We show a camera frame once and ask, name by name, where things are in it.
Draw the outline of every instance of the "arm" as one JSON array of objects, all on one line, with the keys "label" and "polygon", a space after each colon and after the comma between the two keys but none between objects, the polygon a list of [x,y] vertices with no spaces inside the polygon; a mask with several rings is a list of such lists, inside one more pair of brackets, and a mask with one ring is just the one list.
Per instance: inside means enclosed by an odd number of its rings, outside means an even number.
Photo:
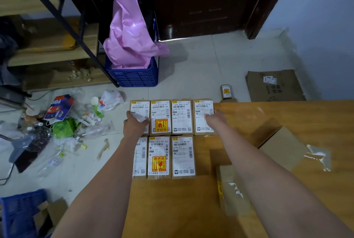
[{"label": "arm", "polygon": [[224,114],[206,115],[270,237],[354,237],[292,173],[247,142]]},{"label": "arm", "polygon": [[52,238],[121,237],[128,209],[135,146],[150,119],[138,122],[127,111],[119,147],[79,193]]}]

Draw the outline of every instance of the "clear plastic bottle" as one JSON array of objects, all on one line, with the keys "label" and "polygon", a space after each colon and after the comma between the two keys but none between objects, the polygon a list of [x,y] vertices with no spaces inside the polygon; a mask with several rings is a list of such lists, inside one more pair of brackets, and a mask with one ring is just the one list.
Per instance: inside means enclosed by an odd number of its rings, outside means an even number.
[{"label": "clear plastic bottle", "polygon": [[47,177],[62,161],[64,160],[64,154],[58,153],[54,157],[52,157],[47,164],[38,170],[37,177],[45,178]]}]

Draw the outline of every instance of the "blue plastic crate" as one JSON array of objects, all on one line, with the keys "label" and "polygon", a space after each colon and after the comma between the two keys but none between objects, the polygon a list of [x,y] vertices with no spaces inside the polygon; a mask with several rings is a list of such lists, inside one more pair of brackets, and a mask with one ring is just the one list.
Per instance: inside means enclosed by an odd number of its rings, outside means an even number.
[{"label": "blue plastic crate", "polygon": [[47,200],[44,189],[0,198],[2,230],[5,238],[37,238],[33,216]]},{"label": "blue plastic crate", "polygon": [[159,68],[154,57],[150,66],[136,70],[113,70],[112,62],[106,57],[105,68],[122,87],[155,87],[159,80]]}]

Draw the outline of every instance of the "wooden tabletop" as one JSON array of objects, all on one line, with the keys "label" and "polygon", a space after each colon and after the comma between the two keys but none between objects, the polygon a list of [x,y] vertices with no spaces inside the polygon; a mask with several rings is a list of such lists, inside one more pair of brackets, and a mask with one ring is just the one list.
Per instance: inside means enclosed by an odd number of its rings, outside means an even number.
[{"label": "wooden tabletop", "polygon": [[[280,125],[304,144],[330,149],[332,171],[304,158],[292,171],[354,230],[354,101],[215,103],[255,146]],[[216,164],[230,164],[220,139],[195,136],[195,179],[134,180],[123,237],[266,237],[259,218],[226,217]]]}]

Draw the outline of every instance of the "hand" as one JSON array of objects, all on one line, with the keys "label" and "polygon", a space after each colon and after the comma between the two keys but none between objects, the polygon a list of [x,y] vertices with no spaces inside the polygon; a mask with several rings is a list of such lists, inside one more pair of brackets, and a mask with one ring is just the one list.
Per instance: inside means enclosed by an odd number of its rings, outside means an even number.
[{"label": "hand", "polygon": [[143,135],[145,127],[149,125],[150,118],[140,123],[130,111],[127,111],[127,119],[124,120],[123,134],[125,137],[139,138]]},{"label": "hand", "polygon": [[206,123],[211,127],[214,132],[218,134],[218,128],[220,125],[227,124],[224,113],[220,110],[214,110],[213,115],[205,114]]}]

